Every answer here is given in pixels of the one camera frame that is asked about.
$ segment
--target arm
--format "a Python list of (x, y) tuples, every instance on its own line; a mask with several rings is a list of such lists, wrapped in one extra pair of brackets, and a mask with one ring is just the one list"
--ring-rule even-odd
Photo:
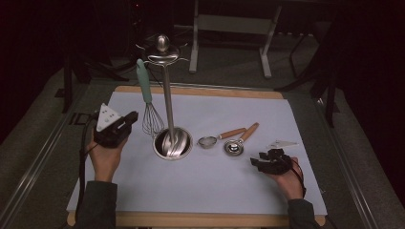
[(104, 148), (93, 140), (87, 146), (95, 180), (87, 183), (75, 228), (116, 227), (117, 185), (112, 180), (126, 141), (115, 149)]
[[(302, 176), (302, 171), (298, 166), (298, 159), (296, 157), (292, 157), (291, 159), (293, 160), (292, 168), (299, 176)], [(276, 181), (288, 201), (290, 228), (320, 228), (315, 221), (313, 206), (310, 202), (304, 200), (303, 187), (298, 177), (291, 170), (283, 175), (266, 175)]]

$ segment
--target whisk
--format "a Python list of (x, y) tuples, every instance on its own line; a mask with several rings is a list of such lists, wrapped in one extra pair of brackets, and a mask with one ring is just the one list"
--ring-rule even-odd
[(142, 90), (143, 101), (146, 103), (143, 115), (142, 130), (151, 137), (155, 137), (164, 128), (164, 123), (152, 104), (152, 94), (149, 75), (141, 59), (137, 61), (137, 76)]

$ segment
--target measuring cup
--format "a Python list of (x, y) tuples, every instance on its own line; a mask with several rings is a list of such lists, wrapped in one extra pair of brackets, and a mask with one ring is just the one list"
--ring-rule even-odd
[(228, 140), (224, 149), (230, 156), (239, 156), (244, 152), (244, 142), (256, 131), (259, 123), (255, 122), (238, 140)]
[(246, 128), (240, 128), (240, 129), (236, 129), (233, 131), (228, 131), (228, 132), (222, 133), (222, 134), (218, 135), (217, 137), (204, 136), (199, 139), (199, 142), (197, 144), (200, 145), (201, 147), (203, 147), (204, 149), (209, 149), (209, 148), (213, 147), (215, 145), (215, 143), (217, 143), (217, 139), (225, 139), (225, 138), (240, 134), (245, 131), (246, 131)]

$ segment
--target dark background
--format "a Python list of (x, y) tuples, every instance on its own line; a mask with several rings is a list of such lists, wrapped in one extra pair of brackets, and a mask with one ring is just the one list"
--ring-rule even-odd
[[(156, 5), (145, 6), (143, 1), (129, 0), (2, 1), (0, 106), (3, 123), (0, 142), (24, 115), (48, 79), (63, 67), (66, 49), (62, 47), (66, 42), (96, 61), (108, 63), (109, 56), (131, 55), (134, 44), (128, 41), (129, 33), (134, 39), (141, 39), (137, 32), (145, 32), (148, 25), (153, 25), (153, 18), (158, 18), (153, 15), (164, 17), (162, 10), (155, 6), (173, 4), (173, 17), (167, 22), (192, 25), (193, 1), (151, 2)], [(238, 1), (242, 5), (237, 7), (232, 2), (201, 1), (200, 11), (271, 17), (268, 13), (272, 11), (271, 6), (257, 6), (268, 1), (250, 1), (249, 4)], [(355, 4), (355, 10), (339, 8), (338, 12), (346, 13), (351, 19), (347, 26), (349, 33), (342, 35), (353, 42), (338, 71), (338, 87), (344, 91), (404, 204), (405, 21), (402, 12), (405, 8), (401, 1), (347, 3)], [(305, 33), (311, 22), (332, 19), (335, 13), (336, 10), (324, 4), (286, 4), (277, 31)], [(134, 30), (131, 24), (141, 16), (148, 21)], [(333, 42), (339, 43), (342, 37), (337, 35), (334, 39)]]

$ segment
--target whisk handle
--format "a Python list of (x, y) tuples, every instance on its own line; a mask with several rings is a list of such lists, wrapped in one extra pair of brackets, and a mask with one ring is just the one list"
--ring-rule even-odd
[(140, 84), (140, 89), (142, 90), (143, 101), (145, 103), (152, 102), (151, 87), (149, 82), (149, 74), (146, 71), (145, 65), (141, 59), (137, 60), (137, 76)]

